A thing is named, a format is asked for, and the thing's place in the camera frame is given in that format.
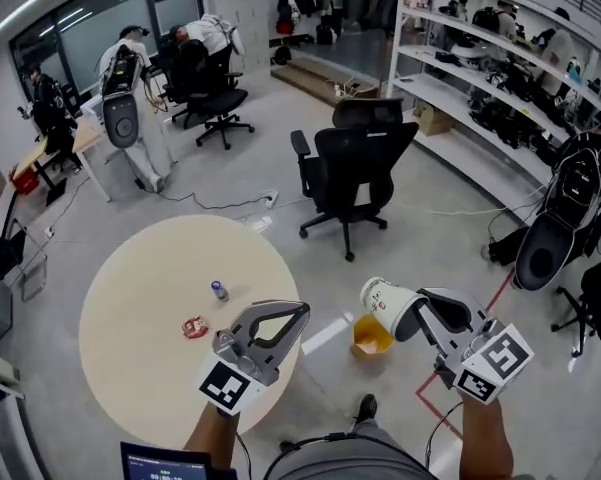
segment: cardboard box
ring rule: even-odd
[[[418,105],[413,115],[418,118],[420,131],[427,137],[448,132],[455,123],[450,115],[428,103]]]

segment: red tape line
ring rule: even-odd
[[[513,275],[515,273],[514,269],[511,269],[511,271],[509,272],[509,274],[507,274],[507,277],[505,278],[504,282],[500,285],[500,288],[498,288],[498,291],[496,292],[496,294],[493,296],[493,298],[491,299],[491,302],[489,302],[489,305],[486,308],[487,313],[489,313],[491,311],[491,309],[493,309],[493,306],[495,305],[495,303],[498,301],[498,299],[500,298],[500,296],[502,295],[502,292],[504,292],[504,289],[507,287],[507,285],[509,284],[509,282],[511,281],[511,279],[513,278]],[[422,403],[436,416],[436,418],[438,418],[440,421],[442,421],[444,419],[444,415],[436,408],[435,405],[433,405],[427,398],[425,398],[425,396],[423,395],[423,392],[425,389],[427,389],[427,387],[429,386],[429,384],[431,384],[433,382],[433,380],[437,377],[437,375],[435,373],[432,373],[429,378],[424,381],[424,384],[422,384],[422,386],[420,386],[417,390],[416,390],[416,396],[422,401]],[[455,434],[455,436],[462,440],[462,433],[452,424],[449,422],[449,420],[445,420],[444,421],[444,425],[451,431],[453,432],[453,434]]]

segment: backpack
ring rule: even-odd
[[[497,34],[500,32],[499,14],[502,14],[502,11],[496,11],[493,7],[485,7],[484,9],[476,11],[473,15],[472,22],[480,28],[490,30]]]

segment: candy wrapper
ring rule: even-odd
[[[190,318],[182,324],[182,333],[190,340],[202,338],[209,331],[209,324],[201,316]]]

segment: wooden platform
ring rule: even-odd
[[[375,97],[373,85],[356,77],[352,78],[344,71],[303,57],[291,60],[286,66],[271,69],[271,76],[332,107],[335,107],[342,99],[335,94],[336,84],[346,87],[347,93],[355,94],[354,97]]]

